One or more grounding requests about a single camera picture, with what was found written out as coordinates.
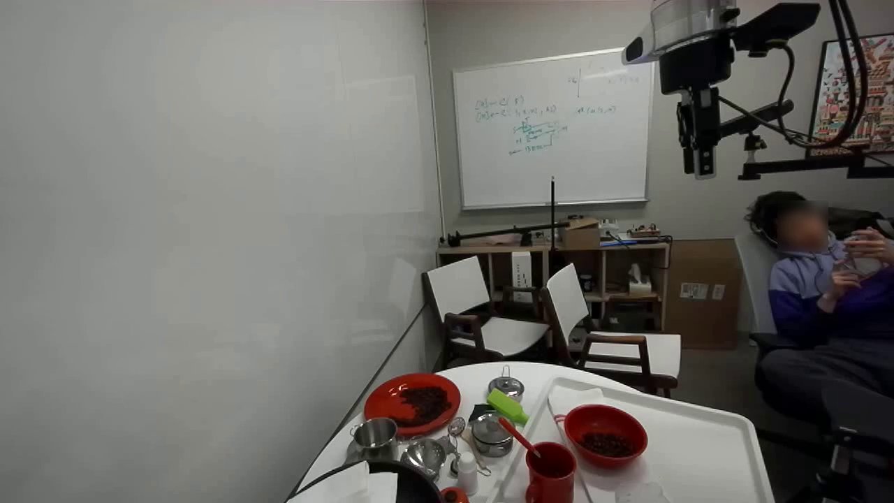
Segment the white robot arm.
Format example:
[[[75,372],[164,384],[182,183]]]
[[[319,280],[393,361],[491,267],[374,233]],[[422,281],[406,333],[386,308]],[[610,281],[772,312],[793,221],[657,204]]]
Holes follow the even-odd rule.
[[[737,0],[657,0],[645,28],[624,48],[625,63],[703,42],[737,24]]]

